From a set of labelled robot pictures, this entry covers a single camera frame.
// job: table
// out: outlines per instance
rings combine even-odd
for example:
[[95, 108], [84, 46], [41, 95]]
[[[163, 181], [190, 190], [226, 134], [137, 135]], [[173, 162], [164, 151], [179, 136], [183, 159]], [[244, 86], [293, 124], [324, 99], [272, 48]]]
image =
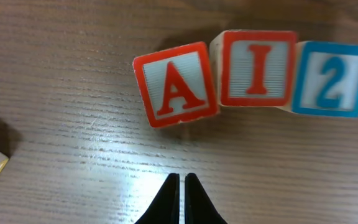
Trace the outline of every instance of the table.
[[358, 223], [358, 119], [149, 126], [134, 57], [224, 29], [358, 44], [358, 1], [0, 0], [0, 223], [134, 223], [171, 172], [182, 190], [197, 173], [230, 224]]

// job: brown wooden surface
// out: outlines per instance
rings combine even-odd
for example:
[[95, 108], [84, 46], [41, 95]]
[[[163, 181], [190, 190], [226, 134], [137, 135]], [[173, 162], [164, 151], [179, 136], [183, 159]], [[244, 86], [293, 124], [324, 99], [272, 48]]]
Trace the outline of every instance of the brown wooden surface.
[[229, 224], [358, 223], [358, 119], [149, 126], [133, 58], [233, 28], [358, 44], [358, 1], [0, 0], [0, 223], [134, 223], [170, 172]]

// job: block with number 2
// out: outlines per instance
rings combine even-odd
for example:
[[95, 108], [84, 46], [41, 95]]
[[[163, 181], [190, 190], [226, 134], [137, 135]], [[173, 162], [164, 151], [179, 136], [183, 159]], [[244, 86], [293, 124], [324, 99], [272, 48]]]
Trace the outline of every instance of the block with number 2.
[[290, 99], [296, 34], [227, 30], [209, 46], [223, 106], [283, 106]]
[[152, 127], [219, 113], [205, 43], [137, 57], [134, 69]]
[[329, 42], [297, 44], [294, 113], [358, 117], [358, 45]]

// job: blue number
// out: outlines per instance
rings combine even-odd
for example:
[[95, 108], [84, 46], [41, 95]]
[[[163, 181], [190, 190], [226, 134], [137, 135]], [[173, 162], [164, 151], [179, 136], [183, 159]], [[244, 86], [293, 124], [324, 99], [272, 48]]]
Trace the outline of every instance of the blue number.
[[324, 64], [323, 68], [321, 69], [321, 74], [327, 75], [330, 70], [335, 70], [335, 74], [321, 90], [321, 93], [317, 96], [317, 106], [322, 108], [339, 108], [342, 95], [336, 95], [335, 99], [327, 99], [326, 94], [328, 90], [332, 88], [337, 82], [341, 81], [345, 75], [345, 63], [339, 57], [332, 57]]

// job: black object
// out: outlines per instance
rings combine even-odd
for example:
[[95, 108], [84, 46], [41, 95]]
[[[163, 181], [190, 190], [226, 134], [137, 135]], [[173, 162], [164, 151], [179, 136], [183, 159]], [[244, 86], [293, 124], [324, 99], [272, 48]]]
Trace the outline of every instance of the black object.
[[[186, 224], [227, 224], [196, 174], [185, 178]], [[179, 224], [179, 174], [169, 174], [149, 208], [135, 224]]]
[[135, 224], [179, 224], [179, 174], [169, 174]]

